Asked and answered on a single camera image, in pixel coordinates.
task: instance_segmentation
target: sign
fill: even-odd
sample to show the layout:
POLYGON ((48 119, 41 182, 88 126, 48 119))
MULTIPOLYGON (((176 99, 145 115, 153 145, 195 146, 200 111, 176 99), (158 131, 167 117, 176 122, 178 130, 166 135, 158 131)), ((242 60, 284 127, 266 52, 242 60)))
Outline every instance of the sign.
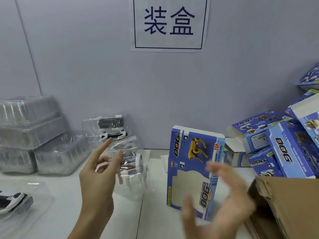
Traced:
POLYGON ((130 0, 132 51, 200 52, 210 0, 130 0))

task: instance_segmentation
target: wall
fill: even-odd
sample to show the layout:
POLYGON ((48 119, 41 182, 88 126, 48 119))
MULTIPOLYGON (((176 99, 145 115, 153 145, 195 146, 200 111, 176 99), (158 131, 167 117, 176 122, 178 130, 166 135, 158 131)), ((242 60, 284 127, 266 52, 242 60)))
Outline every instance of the wall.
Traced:
POLYGON ((0 5, 0 81, 1 98, 41 93, 14 0, 0 5))
POLYGON ((318 60, 319 0, 211 0, 201 53, 131 52, 128 0, 18 0, 40 85, 74 129, 130 114, 146 148, 281 110, 318 60))

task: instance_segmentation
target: blue border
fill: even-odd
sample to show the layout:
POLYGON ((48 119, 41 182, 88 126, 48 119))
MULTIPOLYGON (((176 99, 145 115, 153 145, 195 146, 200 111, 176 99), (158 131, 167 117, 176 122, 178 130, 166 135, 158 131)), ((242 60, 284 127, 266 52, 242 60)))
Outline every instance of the blue border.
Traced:
POLYGON ((206 21, 206 11, 207 11, 207 0, 205 5, 205 16, 204 16, 204 25, 203 25, 203 34, 202 34, 202 43, 200 48, 154 48, 154 47, 136 47, 136 30, 135 30, 135 0, 133 0, 133 12, 134 12, 134 42, 135 48, 142 48, 142 49, 202 49, 203 48, 203 39, 204 39, 204 30, 205 30, 205 21, 206 21))

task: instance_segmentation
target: hand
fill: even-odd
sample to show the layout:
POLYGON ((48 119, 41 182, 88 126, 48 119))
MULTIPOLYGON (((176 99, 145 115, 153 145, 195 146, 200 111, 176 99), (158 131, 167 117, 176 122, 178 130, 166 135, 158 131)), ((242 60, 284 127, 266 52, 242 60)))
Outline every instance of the hand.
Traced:
POLYGON ((98 218, 99 223, 96 226, 102 231, 114 210, 112 194, 115 186, 115 175, 123 159, 123 153, 119 151, 109 164, 102 165, 95 171, 97 165, 109 162, 109 157, 100 156, 111 142, 110 138, 95 149, 79 175, 82 191, 80 217, 84 215, 84 217, 98 218))
POLYGON ((254 212, 256 206, 247 194, 246 182, 229 165, 208 162, 206 170, 217 173, 229 186, 230 194, 213 221, 205 226, 195 224, 193 198, 190 195, 184 196, 181 215, 186 239, 234 239, 237 230, 254 212))

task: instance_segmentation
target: clear plastic tray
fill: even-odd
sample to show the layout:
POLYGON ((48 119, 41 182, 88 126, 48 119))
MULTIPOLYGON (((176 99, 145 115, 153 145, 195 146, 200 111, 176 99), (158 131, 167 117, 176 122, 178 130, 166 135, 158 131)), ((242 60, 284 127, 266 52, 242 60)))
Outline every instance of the clear plastic tray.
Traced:
POLYGON ((38 173, 70 175, 90 154, 85 136, 65 132, 35 152, 38 173))
POLYGON ((83 134, 91 148, 99 147, 107 138, 121 140, 130 134, 125 115, 103 116, 82 121, 83 134))
POLYGON ((6 197, 24 193, 22 202, 12 211, 0 214, 1 239, 21 238, 50 207, 54 198, 43 182, 0 180, 1 206, 4 209, 6 197))
POLYGON ((137 137, 113 143, 109 150, 111 160, 118 150, 123 152, 123 161, 117 172, 114 192, 130 200, 141 200, 145 191, 146 166, 137 137))
POLYGON ((20 96, 0 101, 0 126, 29 127, 58 114, 53 96, 20 96))
POLYGON ((0 128, 0 147, 36 149, 68 130, 64 117, 57 117, 30 128, 0 128))
POLYGON ((32 174, 37 171, 33 150, 16 148, 0 148, 0 167, 3 173, 32 174))

